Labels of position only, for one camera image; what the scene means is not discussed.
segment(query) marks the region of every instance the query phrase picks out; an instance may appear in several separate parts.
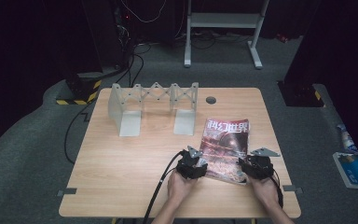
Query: magazine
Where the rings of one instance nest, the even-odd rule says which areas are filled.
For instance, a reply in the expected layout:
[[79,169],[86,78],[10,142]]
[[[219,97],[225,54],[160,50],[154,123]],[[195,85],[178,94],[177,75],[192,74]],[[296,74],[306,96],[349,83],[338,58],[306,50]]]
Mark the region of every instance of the magazine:
[[245,160],[249,146],[250,124],[248,119],[207,119],[201,138],[199,163],[208,163],[207,177],[246,184],[246,174],[238,165]]

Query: controller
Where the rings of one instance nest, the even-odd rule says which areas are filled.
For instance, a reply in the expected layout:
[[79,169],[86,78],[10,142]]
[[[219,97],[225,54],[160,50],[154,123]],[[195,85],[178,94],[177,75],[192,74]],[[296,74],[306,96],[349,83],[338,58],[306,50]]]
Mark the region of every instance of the controller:
[[176,171],[182,175],[184,179],[197,179],[205,176],[208,163],[200,164],[200,156],[202,153],[198,152],[193,147],[187,147],[188,151],[182,150],[182,159],[176,165]]
[[269,157],[247,156],[246,162],[239,158],[243,172],[254,179],[265,179],[274,175],[274,168]]

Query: wooden table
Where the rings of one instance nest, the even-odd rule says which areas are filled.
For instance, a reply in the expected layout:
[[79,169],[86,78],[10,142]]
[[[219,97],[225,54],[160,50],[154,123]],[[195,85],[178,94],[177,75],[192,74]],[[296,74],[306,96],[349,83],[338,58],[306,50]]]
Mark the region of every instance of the wooden table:
[[[207,118],[248,119],[250,150],[266,147],[281,153],[260,90],[255,88],[199,88],[195,134],[173,134],[174,113],[168,97],[145,100],[141,133],[119,137],[116,124],[108,118],[111,89],[101,90],[84,141],[60,207],[63,217],[143,217],[172,157],[183,148],[200,147]],[[206,103],[216,98],[214,105]],[[282,185],[292,185],[283,157],[271,158]],[[154,217],[167,199],[164,181],[150,213]],[[289,217],[301,214],[296,195],[283,192],[283,209]],[[237,186],[207,177],[183,202],[177,217],[250,218],[267,217],[255,198],[252,185]]]

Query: white stand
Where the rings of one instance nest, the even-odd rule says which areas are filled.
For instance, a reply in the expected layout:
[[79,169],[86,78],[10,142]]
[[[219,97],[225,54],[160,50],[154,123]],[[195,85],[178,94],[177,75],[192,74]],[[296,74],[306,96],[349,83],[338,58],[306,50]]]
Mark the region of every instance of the white stand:
[[[119,136],[138,136],[141,131],[141,116],[145,106],[145,97],[150,96],[156,100],[161,100],[165,95],[169,95],[171,111],[182,98],[185,98],[190,101],[190,109],[176,109],[173,133],[194,135],[198,88],[198,82],[194,82],[186,91],[176,83],[173,83],[169,88],[163,88],[155,82],[149,89],[136,84],[127,91],[114,83],[108,103],[109,118],[115,120]],[[128,109],[131,101],[134,102],[132,105],[136,105],[133,110]]]
[[259,14],[238,14],[238,13],[192,13],[191,0],[188,0],[185,67],[191,66],[191,27],[222,27],[222,28],[254,28],[255,34],[252,41],[248,41],[255,68],[261,69],[263,65],[258,57],[255,45],[266,16],[269,0],[264,0]]

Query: wire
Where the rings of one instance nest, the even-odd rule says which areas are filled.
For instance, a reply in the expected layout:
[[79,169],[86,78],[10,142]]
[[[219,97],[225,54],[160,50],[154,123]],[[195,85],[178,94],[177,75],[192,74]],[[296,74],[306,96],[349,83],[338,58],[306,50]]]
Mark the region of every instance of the wire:
[[216,37],[216,42],[217,43],[228,43],[228,44],[235,44],[235,43],[240,43],[240,42],[243,42],[243,41],[246,41],[248,40],[251,36],[248,35],[247,37],[245,37],[244,39],[240,39],[241,37],[243,37],[243,35],[237,35],[237,36],[230,36],[230,37],[235,37],[235,39],[233,40],[223,40],[223,39],[219,39],[219,38],[222,38],[223,36],[218,36]]
[[167,0],[164,0],[164,3],[162,4],[161,8],[159,9],[158,15],[156,16],[155,19],[150,20],[150,21],[144,21],[144,20],[142,20],[141,18],[139,18],[139,17],[123,2],[123,0],[121,0],[121,3],[123,4],[123,6],[124,6],[132,15],[134,15],[134,16],[135,16],[139,21],[141,21],[141,22],[152,22],[152,21],[156,21],[156,20],[159,18],[159,16],[161,15],[161,11],[162,11],[162,9],[165,7],[165,3],[166,3],[166,2],[167,2]]
[[180,21],[180,26],[179,26],[179,30],[178,32],[176,33],[176,35],[174,37],[177,37],[179,35],[179,33],[181,32],[182,30],[182,26],[183,26],[183,21],[185,20],[185,11],[186,11],[186,8],[185,8],[185,1],[183,1],[183,13],[182,13],[182,20]]
[[132,83],[131,83],[131,87],[133,87],[133,84],[135,83],[135,79],[139,76],[139,74],[141,73],[141,70],[144,68],[144,64],[145,64],[144,59],[143,59],[141,56],[139,56],[139,55],[137,55],[137,54],[134,54],[134,56],[136,56],[136,57],[138,57],[139,59],[141,59],[142,65],[141,65],[141,67],[139,68],[138,73],[136,73],[135,78],[133,79],[133,81],[132,81]]
[[149,206],[147,207],[147,211],[146,211],[146,214],[145,214],[145,217],[144,217],[144,222],[143,224],[146,224],[147,222],[147,219],[149,218],[149,215],[150,215],[150,211],[152,210],[152,207],[153,207],[153,203],[154,201],[156,200],[157,198],[157,195],[158,195],[158,192],[159,192],[159,189],[161,188],[161,185],[162,185],[162,182],[164,182],[164,179],[165,177],[167,176],[167,174],[172,171],[173,169],[171,169],[170,171],[168,171],[168,169],[170,169],[173,161],[179,156],[179,155],[182,155],[183,151],[180,151],[178,153],[176,153],[176,155],[172,158],[172,160],[170,161],[170,163],[168,163],[168,166],[167,168],[165,168],[165,171],[164,173],[162,174],[161,176],[161,179],[159,180],[157,186],[156,186],[156,189],[155,189],[155,192],[153,193],[153,197],[152,199],[150,200],[150,203],[149,203]]
[[199,40],[199,41],[210,41],[212,40],[212,44],[209,45],[208,47],[205,47],[205,48],[200,48],[200,47],[197,47],[196,45],[193,44],[193,41],[191,42],[191,47],[195,48],[195,49],[209,49],[211,48],[215,43],[216,43],[216,39],[213,37],[213,35],[211,35],[212,38],[210,39],[201,39],[201,38],[197,38],[195,40]]
[[66,133],[65,133],[65,138],[63,140],[63,152],[65,153],[65,158],[71,162],[72,164],[75,164],[75,162],[73,160],[71,160],[71,158],[69,158],[68,152],[67,152],[67,148],[66,148],[66,143],[67,143],[67,139],[68,139],[68,133],[69,130],[72,127],[72,124],[74,123],[75,119],[83,112],[85,111],[90,105],[92,105],[94,102],[96,101],[96,99],[94,99],[91,103],[89,103],[88,105],[86,105],[83,109],[81,109],[76,115],[75,117],[72,119],[71,123],[69,124],[68,128],[66,129]]
[[283,207],[283,194],[282,194],[282,190],[281,190],[281,180],[278,176],[278,173],[276,172],[275,169],[272,168],[273,172],[276,174],[277,176],[277,180],[274,179],[273,175],[269,175],[267,173],[267,171],[265,171],[263,169],[263,167],[257,162],[257,161],[254,161],[254,163],[259,167],[260,171],[263,172],[266,176],[268,176],[269,179],[272,180],[272,182],[274,183],[276,189],[277,189],[277,193],[278,193],[278,203],[281,207]]
[[147,53],[148,51],[150,51],[152,49],[152,45],[150,43],[139,44],[135,48],[138,48],[140,46],[148,46],[149,48],[144,50],[144,51],[141,51],[141,52],[136,52],[136,54],[144,54],[144,53]]
[[105,79],[105,78],[108,78],[108,77],[114,77],[114,76],[124,72],[125,69],[127,69],[127,67],[122,67],[122,68],[120,68],[119,70],[117,70],[115,72],[108,73],[108,74],[102,75],[100,77],[83,77],[82,80],[84,80],[84,81],[99,81],[99,80],[102,80],[102,79]]
[[131,86],[131,70],[129,69],[129,87]]
[[130,72],[130,69],[132,68],[132,65],[133,65],[133,61],[134,61],[134,58],[133,58],[133,54],[132,54],[132,61],[130,63],[130,66],[127,68],[127,71],[115,83],[118,83],[124,76],[127,75],[127,73]]

